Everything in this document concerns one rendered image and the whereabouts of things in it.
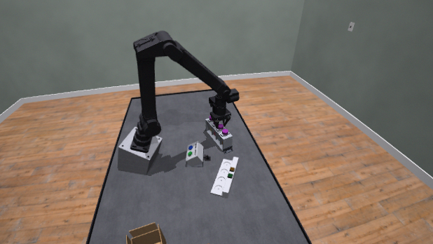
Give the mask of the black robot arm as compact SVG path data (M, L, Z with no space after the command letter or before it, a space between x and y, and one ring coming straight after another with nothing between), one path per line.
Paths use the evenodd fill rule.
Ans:
M139 89L142 104L140 122L130 145L130 149L143 153L149 152L151 138L161 132L156 113L155 61L156 57L173 59L206 83L217 95L209 97L210 107L216 113L216 106L224 107L226 103L239 100L239 92L230 89L211 72L203 63L190 54L180 43L174 42L166 31L152 33L133 42L137 58ZM177 46L177 47L176 47ZM213 103L213 104L212 104ZM216 105L216 106L215 106ZM156 123L157 122L157 123Z

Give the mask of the white tray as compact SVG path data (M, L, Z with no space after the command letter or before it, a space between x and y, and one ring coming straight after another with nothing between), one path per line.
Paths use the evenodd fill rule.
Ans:
M233 181L233 178L235 176L235 171L238 166L238 165L236 166L237 163L238 163L237 157L233 157L232 161L226 159L222 161L218 175L216 176L214 185L212 187L211 194L228 198L228 195L231 190L231 183Z

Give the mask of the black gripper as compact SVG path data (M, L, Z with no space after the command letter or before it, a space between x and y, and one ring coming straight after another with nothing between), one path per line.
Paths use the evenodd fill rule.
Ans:
M225 110L226 110L226 112L225 112ZM223 121L223 125L225 127L226 124L228 123L228 121L231 119L231 117L229 116L229 115L231 115L231 113L229 112L229 110L227 110L226 106L224 106L224 107L216 106L216 113L214 113L212 111L212 112L210 112L210 115L211 115L211 118L212 118L212 120L216 126L216 129L218 129L218 127L219 127L219 121Z

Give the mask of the brown cardboard box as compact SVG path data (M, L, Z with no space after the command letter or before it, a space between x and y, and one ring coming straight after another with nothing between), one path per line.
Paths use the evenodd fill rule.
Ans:
M133 238L130 240L126 235L127 244L167 244L159 225L157 227L155 222L129 232Z

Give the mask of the white button housing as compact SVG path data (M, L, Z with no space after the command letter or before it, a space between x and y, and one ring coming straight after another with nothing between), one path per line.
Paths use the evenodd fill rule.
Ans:
M203 167L203 158L210 161L210 156L204 154L203 145L199 141L188 145L186 162L187 167Z

